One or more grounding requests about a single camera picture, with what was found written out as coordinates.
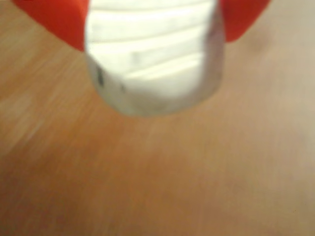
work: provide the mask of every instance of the ridged white surface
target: ridged white surface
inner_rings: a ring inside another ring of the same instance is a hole
[[[94,85],[128,115],[158,115],[211,95],[222,70],[217,0],[91,0],[86,52]]]

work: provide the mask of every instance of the dark mark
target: dark mark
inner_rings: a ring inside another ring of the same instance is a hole
[[[97,80],[98,80],[98,83],[99,83],[99,85],[104,87],[104,78],[103,78],[102,69],[99,66],[96,66],[96,69],[97,69]]]
[[[125,93],[126,92],[126,88],[124,85],[121,85],[121,88],[122,88],[122,92]]]

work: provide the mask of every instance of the wood grain surface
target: wood grain surface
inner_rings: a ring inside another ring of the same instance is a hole
[[[128,118],[1,1],[0,236],[314,236],[314,8],[275,0],[213,98]]]

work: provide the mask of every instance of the red object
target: red object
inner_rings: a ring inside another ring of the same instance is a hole
[[[84,50],[89,0],[13,0],[47,30],[74,48]],[[221,0],[227,42],[241,37],[270,0]]]

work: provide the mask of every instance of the wooden table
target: wooden table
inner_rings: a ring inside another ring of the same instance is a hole
[[[128,118],[1,1],[0,235],[314,236],[314,8],[275,0],[212,99]]]

